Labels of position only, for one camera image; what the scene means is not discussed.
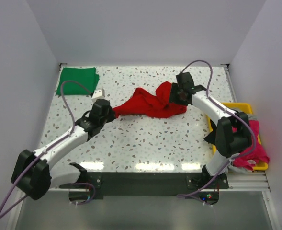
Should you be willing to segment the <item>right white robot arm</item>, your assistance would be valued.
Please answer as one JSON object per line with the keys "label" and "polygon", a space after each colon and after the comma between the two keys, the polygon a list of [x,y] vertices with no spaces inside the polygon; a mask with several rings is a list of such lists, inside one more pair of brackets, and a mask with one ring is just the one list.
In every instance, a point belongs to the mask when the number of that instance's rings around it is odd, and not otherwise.
{"label": "right white robot arm", "polygon": [[252,145],[253,132],[249,127],[248,115],[232,110],[211,97],[202,85],[195,85],[190,73],[176,75],[176,83],[171,86],[169,102],[178,105],[193,105],[204,112],[213,125],[209,137],[213,138],[216,152],[202,168],[199,185],[212,188],[220,174],[234,157]]}

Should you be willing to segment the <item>red t shirt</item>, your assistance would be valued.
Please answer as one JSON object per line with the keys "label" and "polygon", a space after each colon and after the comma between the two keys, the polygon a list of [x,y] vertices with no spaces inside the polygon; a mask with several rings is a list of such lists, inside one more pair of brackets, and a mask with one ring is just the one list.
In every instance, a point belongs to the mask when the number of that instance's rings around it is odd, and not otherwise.
{"label": "red t shirt", "polygon": [[143,88],[136,88],[132,97],[113,111],[118,118],[121,115],[146,115],[153,118],[169,118],[187,111],[184,105],[170,103],[172,84],[168,81],[160,84],[156,94],[152,95]]}

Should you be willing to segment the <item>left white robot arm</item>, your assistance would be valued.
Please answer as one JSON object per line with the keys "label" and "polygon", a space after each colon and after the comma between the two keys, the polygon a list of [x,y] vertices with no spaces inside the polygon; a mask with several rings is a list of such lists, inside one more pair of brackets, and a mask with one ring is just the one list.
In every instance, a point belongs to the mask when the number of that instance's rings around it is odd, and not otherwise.
{"label": "left white robot arm", "polygon": [[110,102],[98,99],[84,116],[78,119],[71,130],[48,145],[33,152],[22,151],[17,159],[11,182],[33,200],[43,197],[50,188],[72,184],[82,188],[89,180],[87,170],[77,163],[71,163],[73,172],[51,175],[51,169],[76,147],[86,143],[97,134],[106,123],[115,119]]}

